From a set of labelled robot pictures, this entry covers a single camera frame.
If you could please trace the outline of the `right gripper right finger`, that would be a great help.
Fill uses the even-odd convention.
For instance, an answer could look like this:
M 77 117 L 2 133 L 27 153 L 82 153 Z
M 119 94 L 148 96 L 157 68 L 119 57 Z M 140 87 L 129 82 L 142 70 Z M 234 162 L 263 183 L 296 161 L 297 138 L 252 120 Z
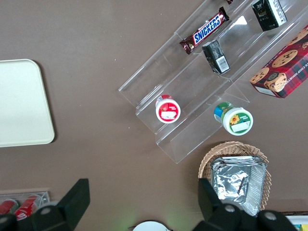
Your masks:
M 198 180 L 198 204 L 204 220 L 196 231 L 257 231 L 257 219 L 238 206 L 222 203 L 208 179 Z

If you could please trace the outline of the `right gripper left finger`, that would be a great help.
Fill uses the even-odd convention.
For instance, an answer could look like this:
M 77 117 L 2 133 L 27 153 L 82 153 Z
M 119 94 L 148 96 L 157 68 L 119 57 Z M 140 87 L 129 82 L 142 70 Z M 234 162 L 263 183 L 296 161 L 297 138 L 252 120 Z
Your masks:
M 90 204 L 88 179 L 79 179 L 56 204 L 39 209 L 31 216 L 34 231 L 73 231 Z

